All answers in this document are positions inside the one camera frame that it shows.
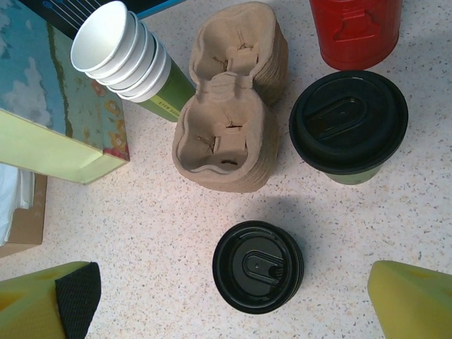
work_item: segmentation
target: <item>white countertop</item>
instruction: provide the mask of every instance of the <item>white countertop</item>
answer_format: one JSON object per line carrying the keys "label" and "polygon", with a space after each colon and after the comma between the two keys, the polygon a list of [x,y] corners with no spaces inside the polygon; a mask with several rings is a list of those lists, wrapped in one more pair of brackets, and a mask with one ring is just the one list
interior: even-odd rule
{"label": "white countertop", "polygon": [[[243,1],[188,0],[145,21],[188,73],[191,43],[212,13]],[[102,299],[89,338],[382,338],[367,294],[373,262],[452,273],[452,7],[405,0],[400,42],[374,67],[405,93],[407,136],[377,177],[341,186],[304,164],[287,121],[297,97],[333,72],[308,1],[268,1],[289,42],[290,75],[272,113],[278,166],[254,194],[203,189],[172,164],[174,124],[125,104],[130,164],[89,186],[50,179],[44,243],[0,259],[0,280],[69,261],[97,261]],[[211,273],[217,241],[259,219],[299,242],[305,276],[273,313],[235,311]]]}

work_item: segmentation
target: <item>red container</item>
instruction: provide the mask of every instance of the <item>red container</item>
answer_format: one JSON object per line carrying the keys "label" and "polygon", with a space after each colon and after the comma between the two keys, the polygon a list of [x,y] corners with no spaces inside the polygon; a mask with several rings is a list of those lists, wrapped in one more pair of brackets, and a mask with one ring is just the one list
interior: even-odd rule
{"label": "red container", "polygon": [[323,60],[367,69],[397,45],[403,0],[310,0]]}

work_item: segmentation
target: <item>black plastic lid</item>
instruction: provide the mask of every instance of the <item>black plastic lid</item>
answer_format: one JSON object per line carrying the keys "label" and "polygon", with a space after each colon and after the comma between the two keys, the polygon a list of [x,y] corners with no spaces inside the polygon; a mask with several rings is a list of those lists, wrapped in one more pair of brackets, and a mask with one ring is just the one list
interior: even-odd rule
{"label": "black plastic lid", "polygon": [[279,227],[247,221],[228,230],[213,256],[213,278],[225,301],[239,311],[264,314],[289,301],[304,273],[295,240]]}
{"label": "black plastic lid", "polygon": [[388,79],[369,71],[341,71],[316,81],[290,115],[290,138],[312,167],[329,174],[371,170],[398,149],[408,107]]}

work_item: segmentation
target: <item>colorful printed box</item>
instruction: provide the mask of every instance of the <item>colorful printed box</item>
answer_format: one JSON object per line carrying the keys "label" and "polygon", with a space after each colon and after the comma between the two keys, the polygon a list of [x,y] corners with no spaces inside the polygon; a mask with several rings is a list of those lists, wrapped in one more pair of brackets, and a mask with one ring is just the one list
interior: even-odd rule
{"label": "colorful printed box", "polygon": [[71,65],[72,41],[0,0],[0,162],[88,183],[129,161],[121,100]]}

